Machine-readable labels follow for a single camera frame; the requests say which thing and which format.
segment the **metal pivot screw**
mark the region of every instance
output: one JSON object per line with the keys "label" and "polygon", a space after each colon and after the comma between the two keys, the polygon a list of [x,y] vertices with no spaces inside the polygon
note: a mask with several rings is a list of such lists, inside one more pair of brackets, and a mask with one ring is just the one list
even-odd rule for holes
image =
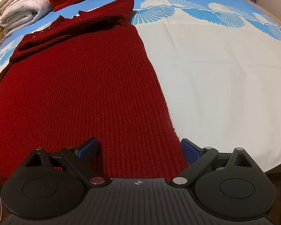
{"label": "metal pivot screw", "polygon": [[102,177],[93,177],[90,179],[91,184],[94,185],[101,185],[102,183],[105,182],[105,179]]}
{"label": "metal pivot screw", "polygon": [[173,183],[176,185],[184,185],[187,183],[187,179],[184,177],[175,177],[173,178]]}

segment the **blue floral pattern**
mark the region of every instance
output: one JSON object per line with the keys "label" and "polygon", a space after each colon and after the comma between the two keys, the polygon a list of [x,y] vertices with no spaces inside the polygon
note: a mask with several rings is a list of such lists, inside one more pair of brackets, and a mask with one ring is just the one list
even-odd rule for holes
{"label": "blue floral pattern", "polygon": [[131,23],[133,25],[142,23],[152,23],[160,20],[161,18],[168,18],[174,15],[175,9],[167,7],[165,5],[161,6],[151,6],[146,9],[142,9],[136,12],[133,16]]}
{"label": "blue floral pattern", "polygon": [[24,35],[21,35],[7,44],[0,50],[0,66],[6,65],[9,62],[9,58],[11,57],[13,51],[20,43]]}
{"label": "blue floral pattern", "polygon": [[188,15],[230,28],[242,28],[246,22],[281,41],[281,26],[266,14],[248,14],[232,6],[209,3],[208,8],[186,0],[145,0],[135,12],[132,24],[152,23],[173,16],[177,9]]}

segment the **stack of folded towels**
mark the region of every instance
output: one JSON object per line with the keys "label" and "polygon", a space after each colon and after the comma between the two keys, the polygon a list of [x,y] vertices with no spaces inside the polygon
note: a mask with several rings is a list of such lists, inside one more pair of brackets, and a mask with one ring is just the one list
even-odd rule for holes
{"label": "stack of folded towels", "polygon": [[49,0],[0,0],[0,26],[4,27],[4,35],[35,23],[53,6]]}

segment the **blue gripper pad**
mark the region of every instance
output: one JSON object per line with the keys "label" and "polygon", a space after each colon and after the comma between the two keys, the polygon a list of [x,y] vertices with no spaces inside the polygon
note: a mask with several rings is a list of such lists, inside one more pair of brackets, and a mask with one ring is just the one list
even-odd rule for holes
{"label": "blue gripper pad", "polygon": [[196,146],[193,142],[189,141],[188,139],[181,140],[181,147],[184,156],[189,164],[194,163],[201,157],[201,155],[203,155],[203,149]]}
{"label": "blue gripper pad", "polygon": [[74,151],[75,155],[83,159],[86,162],[89,162],[96,156],[99,149],[99,141],[97,138],[90,138],[77,147]]}

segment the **ribbed black plastic surface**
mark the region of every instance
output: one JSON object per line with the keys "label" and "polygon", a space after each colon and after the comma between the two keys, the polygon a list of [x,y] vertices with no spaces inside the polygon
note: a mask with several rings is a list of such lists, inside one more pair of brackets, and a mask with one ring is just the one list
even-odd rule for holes
{"label": "ribbed black plastic surface", "polygon": [[4,225],[9,224],[273,225],[265,217],[246,222],[217,218],[201,209],[188,190],[173,188],[163,178],[115,178],[106,187],[91,189],[82,203],[65,215],[42,221],[11,215],[4,222]]}

